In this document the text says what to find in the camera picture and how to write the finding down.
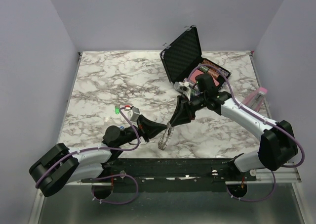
gray wall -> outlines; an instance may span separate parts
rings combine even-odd
[[[316,1],[284,0],[256,48],[254,59],[276,119],[292,123],[306,152],[299,168],[316,220]]]
[[[56,143],[78,54],[50,0],[0,0],[0,223],[27,223],[29,167]]]
[[[52,0],[79,50],[162,49],[197,25],[203,50],[253,50],[283,0]]]

black case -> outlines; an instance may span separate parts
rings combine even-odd
[[[198,30],[195,25],[187,27],[182,35],[160,53],[160,58],[171,83],[182,82],[199,63],[205,59],[210,61],[207,58],[202,58]],[[222,69],[229,73],[228,78],[231,72],[225,68]],[[221,76],[218,77],[217,81],[219,82],[218,88],[225,82]]]

purple cable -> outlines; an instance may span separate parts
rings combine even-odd
[[[250,114],[252,117],[260,120],[261,122],[265,122],[264,119],[260,118],[258,115],[256,115],[255,113],[249,111],[248,109],[246,109],[244,106],[242,106],[241,104],[238,103],[238,101],[236,100],[235,96],[234,96],[234,92],[233,92],[233,89],[231,87],[231,84],[229,83],[229,81],[227,80],[227,78],[223,75],[223,73],[218,70],[216,67],[212,66],[212,65],[208,65],[208,64],[200,64],[199,66],[197,66],[196,68],[193,69],[193,71],[190,73],[190,75],[188,76],[188,78],[191,78],[192,74],[194,73],[195,70],[197,70],[198,68],[200,68],[201,66],[207,66],[207,67],[210,67],[210,68],[213,68],[215,69],[225,80],[225,82],[227,83],[228,85],[228,88],[232,94],[232,99],[233,101],[235,102],[235,104],[241,108],[243,111],[245,111],[246,113]],[[300,148],[301,150],[301,154],[302,154],[302,157],[301,157],[301,160],[299,161],[299,163],[295,164],[295,165],[288,165],[288,166],[285,166],[283,165],[282,167],[287,167],[287,168],[295,168],[295,167],[298,167],[300,165],[303,164],[304,160],[305,160],[305,152],[304,152],[304,149],[302,147],[302,145],[300,144],[300,142],[294,138],[291,134],[289,134],[287,131],[285,131],[284,129],[278,127],[277,125],[273,124],[273,123],[270,123],[270,122],[266,122],[266,124],[270,125],[271,127],[275,128],[275,129],[278,129],[279,131],[281,131],[282,133],[284,133],[285,135],[287,135],[290,139],[292,139],[296,144],[297,146]]]
[[[103,199],[97,199],[95,197],[95,195],[94,195],[94,189],[92,189],[91,193],[92,193],[93,199],[96,199],[96,200],[98,200],[99,202],[102,202],[102,203],[109,203],[109,204],[115,204],[115,205],[124,205],[124,204],[128,204],[128,203],[131,203],[131,202],[135,201],[135,199],[138,198],[138,183],[137,183],[136,179],[133,176],[118,174],[118,175],[112,175],[112,176],[96,178],[94,180],[102,180],[102,179],[109,179],[109,178],[113,178],[113,177],[122,177],[122,176],[129,177],[130,179],[132,179],[134,181],[135,186],[136,186],[136,192],[135,192],[135,196],[133,198],[131,198],[130,200],[125,201],[125,202],[106,201],[106,200],[103,200]]]
[[[85,148],[80,150],[79,152],[86,152],[86,151],[93,151],[93,150],[116,150],[116,151],[133,151],[135,149],[137,149],[139,147],[140,144],[140,137],[138,135],[137,130],[135,129],[134,125],[131,123],[131,121],[122,113],[122,110],[125,109],[125,107],[122,107],[119,109],[120,114],[123,116],[123,118],[125,118],[125,120],[128,122],[129,125],[131,125],[132,129],[134,130],[136,137],[137,137],[137,144],[136,146],[134,146],[133,148],[130,149],[123,149],[123,148],[114,148],[114,147],[90,147],[90,148]],[[39,188],[40,183],[43,181],[43,179],[45,177],[47,177],[47,175],[53,170],[55,169],[61,162],[63,162],[64,160],[66,160],[68,157],[77,154],[78,151],[74,151],[71,152],[67,155],[65,155],[64,157],[60,158],[54,165],[52,165],[40,178],[39,180],[36,182],[35,184],[35,188]]]
[[[228,194],[230,195],[231,198],[236,199],[236,200],[241,201],[241,202],[255,203],[255,202],[264,201],[264,200],[270,198],[272,196],[272,194],[274,193],[275,189],[276,189],[276,176],[274,175],[273,171],[271,171],[271,173],[272,173],[272,176],[273,176],[273,188],[272,188],[271,192],[264,198],[253,199],[253,200],[251,200],[251,199],[244,199],[244,198],[237,198],[237,197],[233,196],[230,193],[228,187],[226,187],[226,191],[228,192]]]

